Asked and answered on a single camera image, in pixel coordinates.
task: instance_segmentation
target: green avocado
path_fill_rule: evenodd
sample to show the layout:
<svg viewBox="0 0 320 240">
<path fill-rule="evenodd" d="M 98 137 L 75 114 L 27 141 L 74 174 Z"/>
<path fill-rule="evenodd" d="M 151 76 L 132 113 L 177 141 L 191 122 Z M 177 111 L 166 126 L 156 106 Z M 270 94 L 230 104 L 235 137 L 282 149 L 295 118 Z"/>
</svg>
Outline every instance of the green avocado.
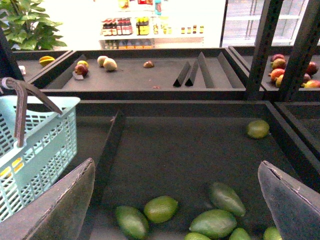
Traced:
<svg viewBox="0 0 320 240">
<path fill-rule="evenodd" d="M 209 197 L 218 209 L 226 210 L 237 217 L 246 214 L 246 208 L 237 193 L 222 182 L 214 182 L 209 186 Z"/>
<path fill-rule="evenodd" d="M 210 239 L 224 238 L 237 226 L 236 218 L 228 211 L 213 209 L 197 216 L 189 230 L 207 236 Z"/>
<path fill-rule="evenodd" d="M 144 240 L 149 231 L 146 217 L 136 208 L 131 206 L 118 206 L 115 217 L 121 231 L 127 237 Z"/>
</svg>

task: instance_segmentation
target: bin divider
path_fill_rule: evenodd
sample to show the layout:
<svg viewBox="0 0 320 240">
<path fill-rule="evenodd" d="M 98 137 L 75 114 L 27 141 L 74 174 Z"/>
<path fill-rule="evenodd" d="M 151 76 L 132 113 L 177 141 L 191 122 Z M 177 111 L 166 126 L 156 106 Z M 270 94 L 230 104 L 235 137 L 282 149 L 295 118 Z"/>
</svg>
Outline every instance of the bin divider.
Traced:
<svg viewBox="0 0 320 240">
<path fill-rule="evenodd" d="M 184 81 L 187 77 L 187 74 L 189 72 L 191 65 L 189 63 L 189 61 L 186 61 L 186 63 L 183 66 L 183 69 L 181 70 L 181 72 L 179 73 L 179 76 L 176 78 L 175 82 L 173 83 L 174 87 L 181 87 L 182 84 L 184 84 Z"/>
<path fill-rule="evenodd" d="M 216 86 L 212 80 L 212 76 L 210 75 L 210 72 L 206 63 L 206 57 L 203 52 L 200 52 L 197 60 L 202 72 L 205 87 L 207 89 L 214 89 Z"/>
<path fill-rule="evenodd" d="M 192 65 L 192 69 L 191 69 L 191 72 L 190 72 L 190 75 L 187 79 L 187 81 L 185 82 L 184 85 L 186 85 L 187 87 L 191 87 L 194 85 L 195 83 L 195 80 L 196 80 L 196 75 L 197 75 L 197 71 L 198 71 L 198 61 L 195 60 L 193 65 Z"/>
</svg>

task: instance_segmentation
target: red apple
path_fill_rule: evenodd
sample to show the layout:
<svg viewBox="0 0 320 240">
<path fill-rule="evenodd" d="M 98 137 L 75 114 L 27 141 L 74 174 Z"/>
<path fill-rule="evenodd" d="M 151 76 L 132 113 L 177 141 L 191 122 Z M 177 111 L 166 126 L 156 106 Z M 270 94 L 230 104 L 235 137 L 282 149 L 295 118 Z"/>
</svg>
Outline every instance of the red apple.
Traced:
<svg viewBox="0 0 320 240">
<path fill-rule="evenodd" d="M 77 64 L 74 68 L 74 72 L 77 74 L 77 75 L 82 75 L 82 76 L 86 76 L 88 74 L 88 68 L 86 65 L 84 64 Z"/>
<path fill-rule="evenodd" d="M 309 74 L 310 76 L 312 76 L 312 75 L 316 74 L 316 73 L 318 72 L 318 70 L 319 70 L 318 64 L 315 63 L 314 61 L 311 61 L 311 62 L 309 63 L 309 66 L 308 66 L 308 68 L 306 69 L 305 72 L 306 72 L 307 74 Z"/>
<path fill-rule="evenodd" d="M 285 56 L 283 56 L 282 54 L 275 54 L 271 57 L 270 62 L 273 62 L 276 59 L 285 59 Z"/>
</svg>

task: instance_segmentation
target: produce stand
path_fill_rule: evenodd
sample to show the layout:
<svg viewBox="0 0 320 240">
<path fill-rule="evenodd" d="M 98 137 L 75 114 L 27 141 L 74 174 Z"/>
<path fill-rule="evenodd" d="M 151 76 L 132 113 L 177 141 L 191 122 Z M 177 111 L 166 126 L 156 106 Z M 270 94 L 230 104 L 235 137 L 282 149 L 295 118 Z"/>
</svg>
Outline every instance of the produce stand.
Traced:
<svg viewBox="0 0 320 240">
<path fill-rule="evenodd" d="M 71 51 L 14 51 L 13 57 L 19 66 L 24 66 L 26 75 L 23 76 L 26 82 L 37 78 L 42 71 L 48 71 L 56 66 L 60 59 L 67 56 Z M 49 63 L 47 66 L 42 67 L 39 59 L 44 56 L 51 56 L 55 61 Z"/>
<path fill-rule="evenodd" d="M 253 53 L 255 48 L 249 46 L 238 46 L 238 47 L 229 47 L 229 49 L 233 49 L 232 53 L 237 56 L 237 59 L 243 64 L 246 70 L 250 70 L 251 63 L 253 61 Z M 285 56 L 286 60 L 289 60 L 290 53 L 292 52 L 292 46 L 272 46 L 270 48 L 270 53 L 268 56 L 268 62 L 266 63 L 266 68 L 263 72 L 263 78 L 261 82 L 261 86 L 265 90 L 264 92 L 264 100 L 269 101 L 278 101 L 279 100 L 279 88 L 276 87 L 274 83 L 271 82 L 270 76 L 268 74 L 271 72 L 270 67 L 270 59 L 272 55 L 281 53 Z M 311 61 L 320 64 L 320 46 L 316 48 L 315 54 L 312 56 Z M 312 76 L 312 79 L 319 80 L 320 72 L 318 71 L 315 75 Z M 299 88 L 295 99 L 297 101 L 319 101 L 320 99 L 320 88 Z"/>
<path fill-rule="evenodd" d="M 224 48 L 74 51 L 54 68 L 58 76 L 43 71 L 29 83 L 47 95 L 79 96 L 83 100 L 242 100 L 243 75 L 236 74 L 228 54 Z M 99 67 L 97 58 L 103 55 L 116 61 L 117 71 Z M 80 60 L 89 64 L 84 80 L 73 77 Z M 144 68 L 146 61 L 155 66 Z M 186 64 L 189 71 L 181 78 L 182 84 L 175 86 Z M 193 69 L 193 85 L 188 86 Z"/>
<path fill-rule="evenodd" d="M 319 101 L 320 88 L 301 88 L 303 77 L 310 61 L 320 64 L 320 47 L 317 46 L 320 38 L 320 2 L 310 0 L 305 10 L 301 26 L 293 47 L 271 47 L 268 61 L 263 72 L 262 87 L 265 89 L 265 100 L 270 101 Z M 257 47 L 229 47 L 243 66 L 251 72 L 254 53 Z M 272 71 L 269 65 L 273 54 L 285 55 L 287 66 L 280 88 L 271 83 L 268 74 Z M 312 76 L 319 80 L 320 72 Z"/>
<path fill-rule="evenodd" d="M 160 195 L 176 198 L 180 209 L 171 221 L 152 225 L 151 239 L 181 239 L 191 220 L 210 209 L 205 186 L 212 181 L 238 192 L 248 211 L 239 225 L 261 237 L 273 224 L 258 182 L 262 160 L 320 190 L 317 176 L 310 174 L 315 156 L 267 101 L 95 100 L 82 101 L 76 111 L 83 152 L 75 161 L 94 155 L 97 164 L 80 239 L 125 239 L 114 208 L 141 209 Z M 246 136 L 255 119 L 269 123 L 270 136 Z"/>
</svg>

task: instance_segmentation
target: lime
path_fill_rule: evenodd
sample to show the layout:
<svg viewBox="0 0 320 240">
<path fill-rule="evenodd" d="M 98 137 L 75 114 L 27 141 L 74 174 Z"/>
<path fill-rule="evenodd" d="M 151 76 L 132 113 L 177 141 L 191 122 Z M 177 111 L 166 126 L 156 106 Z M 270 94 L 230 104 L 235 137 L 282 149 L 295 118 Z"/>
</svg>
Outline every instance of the lime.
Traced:
<svg viewBox="0 0 320 240">
<path fill-rule="evenodd" d="M 251 237 L 246 232 L 246 230 L 244 230 L 241 227 L 238 227 L 235 230 L 233 230 L 229 240 L 251 240 Z"/>
<path fill-rule="evenodd" d="M 275 226 L 271 226 L 265 230 L 263 240 L 282 240 L 282 237 L 278 229 Z"/>
<path fill-rule="evenodd" d="M 252 121 L 246 127 L 246 133 L 250 138 L 263 139 L 269 133 L 269 124 L 264 120 Z"/>
<path fill-rule="evenodd" d="M 189 230 L 203 234 L 211 239 L 224 238 L 237 226 L 236 218 L 228 211 L 213 209 L 197 216 Z"/>
<path fill-rule="evenodd" d="M 178 209 L 178 202 L 170 196 L 159 196 L 144 206 L 144 214 L 153 223 L 168 221 Z"/>
<path fill-rule="evenodd" d="M 226 210 L 238 217 L 246 214 L 246 208 L 237 193 L 222 182 L 214 182 L 209 186 L 209 197 L 218 209 Z"/>
<path fill-rule="evenodd" d="M 144 240 L 149 231 L 146 217 L 136 208 L 131 206 L 118 206 L 115 217 L 122 232 L 134 239 Z"/>
<path fill-rule="evenodd" d="M 210 240 L 210 238 L 197 232 L 190 232 L 184 237 L 184 240 Z"/>
</svg>

